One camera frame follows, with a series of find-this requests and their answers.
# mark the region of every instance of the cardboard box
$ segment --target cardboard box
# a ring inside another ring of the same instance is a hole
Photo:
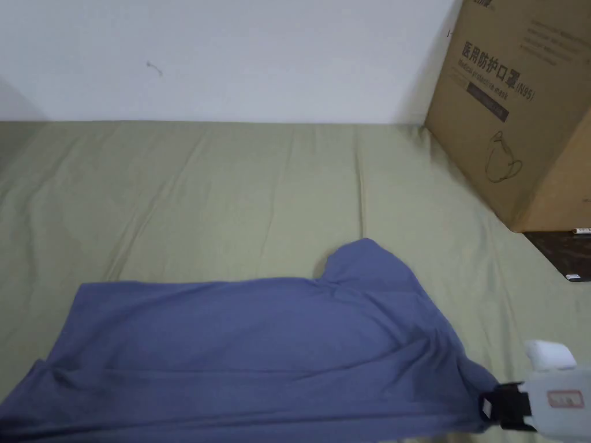
[[[591,0],[464,0],[426,126],[510,229],[591,227]]]

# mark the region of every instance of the t-shirt sleeve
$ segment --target t-shirt sleeve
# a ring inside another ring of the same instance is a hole
[[[418,285],[407,265],[371,239],[338,248],[328,258],[320,280],[382,291],[416,291]]]

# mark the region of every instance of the green bedsheet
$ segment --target green bedsheet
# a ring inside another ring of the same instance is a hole
[[[591,361],[591,284],[510,232],[425,129],[0,123],[0,147],[0,399],[82,282],[311,277],[362,236],[412,268],[499,380],[529,372],[529,338]]]

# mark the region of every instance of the red label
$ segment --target red label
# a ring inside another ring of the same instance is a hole
[[[552,408],[583,409],[585,402],[579,390],[549,390],[548,404]]]

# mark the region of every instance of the wall mark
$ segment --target wall mark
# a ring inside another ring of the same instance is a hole
[[[158,71],[158,75],[159,75],[160,77],[162,77],[162,76],[164,75],[164,73],[162,72],[162,70],[161,70],[160,68],[158,68],[158,66],[156,66],[155,64],[152,64],[152,63],[150,63],[150,61],[149,61],[149,60],[148,60],[148,61],[146,61],[146,66],[147,66],[148,68],[154,68],[154,69],[156,69],[156,71]]]

